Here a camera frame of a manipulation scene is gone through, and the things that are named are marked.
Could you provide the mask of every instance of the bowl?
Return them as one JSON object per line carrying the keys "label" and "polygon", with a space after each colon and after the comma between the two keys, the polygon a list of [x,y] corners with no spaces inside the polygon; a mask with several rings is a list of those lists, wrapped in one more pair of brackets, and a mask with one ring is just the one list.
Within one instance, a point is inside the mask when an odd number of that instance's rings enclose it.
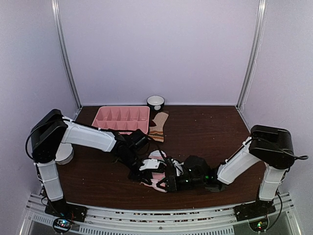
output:
{"label": "bowl", "polygon": [[147,99],[147,105],[152,111],[160,111],[164,106],[164,98],[159,95],[153,95]]}

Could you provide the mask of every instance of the brown striped sock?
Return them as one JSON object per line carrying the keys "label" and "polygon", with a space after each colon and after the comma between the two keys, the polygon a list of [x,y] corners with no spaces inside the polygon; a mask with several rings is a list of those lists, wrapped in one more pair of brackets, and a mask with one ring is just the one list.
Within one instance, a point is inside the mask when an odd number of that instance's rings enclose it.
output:
{"label": "brown striped sock", "polygon": [[160,112],[152,120],[156,125],[149,127],[149,137],[155,141],[164,142],[163,126],[168,118],[168,113]]}

